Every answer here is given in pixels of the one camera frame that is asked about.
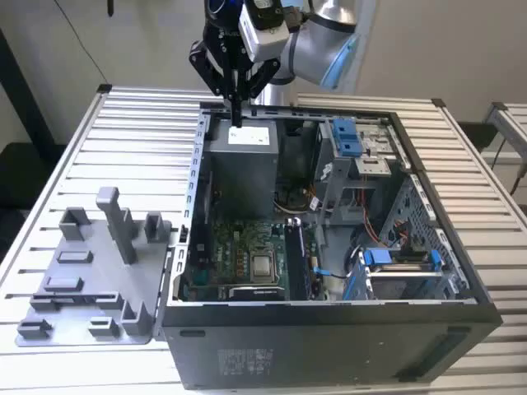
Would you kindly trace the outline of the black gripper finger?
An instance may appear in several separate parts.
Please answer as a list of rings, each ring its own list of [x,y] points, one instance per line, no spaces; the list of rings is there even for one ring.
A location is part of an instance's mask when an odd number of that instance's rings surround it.
[[[216,96],[221,95],[231,106],[231,125],[237,126],[237,94],[234,72],[231,67],[230,52],[223,40],[219,44],[219,72],[210,61],[204,41],[193,43],[189,52],[189,61],[206,83],[209,90]]]
[[[249,76],[254,63],[250,59],[240,60],[237,76],[237,126],[242,126],[241,106],[249,99],[255,99],[272,80],[281,66],[277,58],[265,60],[256,73]]]

